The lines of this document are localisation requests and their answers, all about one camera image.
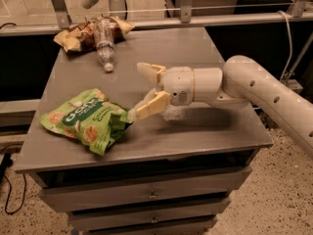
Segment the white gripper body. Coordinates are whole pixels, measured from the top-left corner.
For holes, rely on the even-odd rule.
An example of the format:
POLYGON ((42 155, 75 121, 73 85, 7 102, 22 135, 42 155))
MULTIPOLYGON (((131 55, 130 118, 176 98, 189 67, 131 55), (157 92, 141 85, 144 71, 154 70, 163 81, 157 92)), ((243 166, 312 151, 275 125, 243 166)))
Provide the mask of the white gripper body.
POLYGON ((170 94, 173 106, 188 106, 193 102, 194 73, 191 68, 177 67, 166 70, 161 82, 163 90, 170 94))

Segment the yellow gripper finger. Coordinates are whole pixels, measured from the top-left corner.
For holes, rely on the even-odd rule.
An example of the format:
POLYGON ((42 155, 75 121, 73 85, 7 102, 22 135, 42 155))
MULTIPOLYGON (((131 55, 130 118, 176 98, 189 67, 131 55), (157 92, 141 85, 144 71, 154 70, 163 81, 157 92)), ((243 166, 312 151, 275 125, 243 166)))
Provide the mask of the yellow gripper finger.
POLYGON ((128 112, 128 118, 132 121, 148 118, 163 112, 169 104, 170 94, 168 92, 152 89, 141 102, 128 112))
POLYGON ((160 82, 161 75, 166 71, 166 67, 148 63, 138 63, 137 71, 151 84, 158 84, 160 82))

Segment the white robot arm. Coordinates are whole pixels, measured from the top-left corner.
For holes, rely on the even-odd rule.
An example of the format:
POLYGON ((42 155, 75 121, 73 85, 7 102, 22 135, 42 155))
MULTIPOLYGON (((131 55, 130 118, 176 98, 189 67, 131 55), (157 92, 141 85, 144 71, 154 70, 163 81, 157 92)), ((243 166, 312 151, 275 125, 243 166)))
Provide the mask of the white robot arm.
POLYGON ((276 79, 255 60, 233 56, 221 68, 189 68, 139 63, 138 72, 154 88, 128 112, 139 120, 172 106, 206 103, 218 109, 240 109, 251 102, 276 122, 313 157, 313 105, 276 79))

